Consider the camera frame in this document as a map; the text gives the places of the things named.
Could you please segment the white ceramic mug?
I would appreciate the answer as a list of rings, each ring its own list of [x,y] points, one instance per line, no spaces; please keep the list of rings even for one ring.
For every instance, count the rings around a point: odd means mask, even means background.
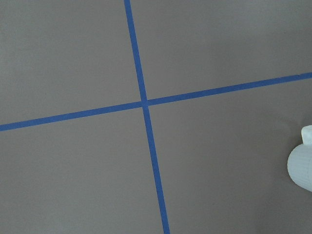
[[[299,187],[312,191],[312,126],[301,129],[302,144],[295,147],[288,158],[287,169],[291,180]]]

